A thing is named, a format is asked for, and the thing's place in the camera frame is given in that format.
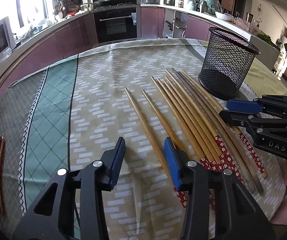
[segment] teal tablecloth stripe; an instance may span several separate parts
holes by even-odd
[[[60,168],[68,169],[69,113],[78,59],[48,68],[32,118],[25,160],[28,208]]]

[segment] blue gripper pad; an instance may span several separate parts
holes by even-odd
[[[107,176],[109,176],[109,186],[111,189],[117,184],[121,165],[125,156],[125,139],[119,137],[114,149],[105,151],[101,157],[101,161],[108,169]]]
[[[172,179],[173,185],[176,187],[176,190],[180,191],[181,189],[181,180],[180,180],[180,169],[178,159],[176,158],[176,149],[170,139],[167,137],[164,143],[164,152],[167,160],[170,176]]]
[[[227,101],[227,108],[230,111],[241,112],[247,114],[259,114],[263,108],[257,102],[242,101],[242,100],[229,100]]]

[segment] oven window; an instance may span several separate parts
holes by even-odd
[[[107,35],[126,33],[127,27],[126,27],[125,18],[108,20],[106,22],[106,28],[107,28]]]

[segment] oven handle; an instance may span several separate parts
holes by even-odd
[[[124,16],[124,17],[115,17],[115,18],[109,18],[109,19],[103,19],[103,20],[99,19],[99,22],[114,20],[114,19],[122,19],[122,18],[132,18],[132,16],[129,15],[129,16]]]

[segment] oven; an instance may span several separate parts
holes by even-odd
[[[136,7],[94,12],[98,43],[137,38]]]

